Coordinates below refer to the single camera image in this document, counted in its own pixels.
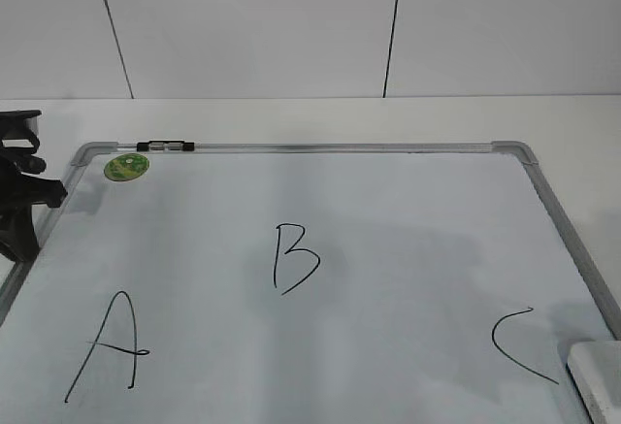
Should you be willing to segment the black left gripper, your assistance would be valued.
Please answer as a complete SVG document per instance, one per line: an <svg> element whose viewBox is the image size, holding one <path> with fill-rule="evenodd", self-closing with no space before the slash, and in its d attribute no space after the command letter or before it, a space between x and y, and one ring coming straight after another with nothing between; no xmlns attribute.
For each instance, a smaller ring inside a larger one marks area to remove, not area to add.
<svg viewBox="0 0 621 424"><path fill-rule="evenodd" d="M36 153L40 140L35 120L40 110L1 113L1 254L13 262L31 262L39 254L33 205L58 209L67 190L58 179L38 178L46 170Z"/></svg>

